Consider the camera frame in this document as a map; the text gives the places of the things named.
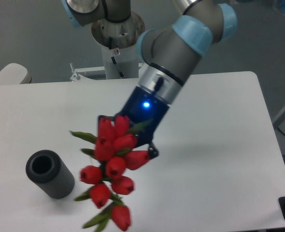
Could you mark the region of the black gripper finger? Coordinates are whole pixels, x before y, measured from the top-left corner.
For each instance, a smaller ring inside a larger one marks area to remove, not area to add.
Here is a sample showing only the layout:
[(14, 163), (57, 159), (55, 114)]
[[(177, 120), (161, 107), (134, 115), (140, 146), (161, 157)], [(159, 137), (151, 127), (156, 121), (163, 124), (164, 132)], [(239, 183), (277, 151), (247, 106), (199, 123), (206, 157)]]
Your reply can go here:
[(148, 144), (148, 150), (147, 151), (148, 151), (149, 158), (151, 160), (155, 159), (159, 156), (159, 150), (156, 148), (156, 146), (154, 145), (153, 142)]
[(114, 126), (115, 116), (99, 115), (98, 116), (98, 128), (100, 127), (100, 122), (102, 119), (109, 119), (111, 122), (111, 125)]

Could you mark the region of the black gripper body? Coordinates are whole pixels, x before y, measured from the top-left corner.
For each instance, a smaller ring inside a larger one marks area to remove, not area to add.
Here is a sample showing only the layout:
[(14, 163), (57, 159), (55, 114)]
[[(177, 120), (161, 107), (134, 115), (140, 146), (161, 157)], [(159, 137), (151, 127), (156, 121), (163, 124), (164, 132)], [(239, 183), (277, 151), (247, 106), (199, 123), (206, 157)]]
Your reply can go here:
[(138, 133), (136, 146), (148, 144), (153, 139), (153, 134), (169, 110), (169, 106), (157, 99), (151, 93), (140, 87), (135, 87), (129, 99), (117, 115), (128, 116), (131, 124), (152, 120), (152, 122)]

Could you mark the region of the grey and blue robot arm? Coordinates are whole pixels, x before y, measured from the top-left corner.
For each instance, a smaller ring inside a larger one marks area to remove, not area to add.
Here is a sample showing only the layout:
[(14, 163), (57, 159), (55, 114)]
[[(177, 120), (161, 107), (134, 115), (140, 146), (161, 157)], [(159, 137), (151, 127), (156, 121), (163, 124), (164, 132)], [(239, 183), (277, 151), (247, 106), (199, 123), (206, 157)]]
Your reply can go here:
[(122, 110), (99, 116), (96, 154), (148, 145), (187, 79), (212, 44), (232, 36), (237, 16), (230, 5), (212, 0), (176, 0), (180, 17), (162, 31), (146, 30), (128, 0), (65, 0), (76, 27), (91, 25), (102, 49), (107, 79), (135, 78), (138, 85)]

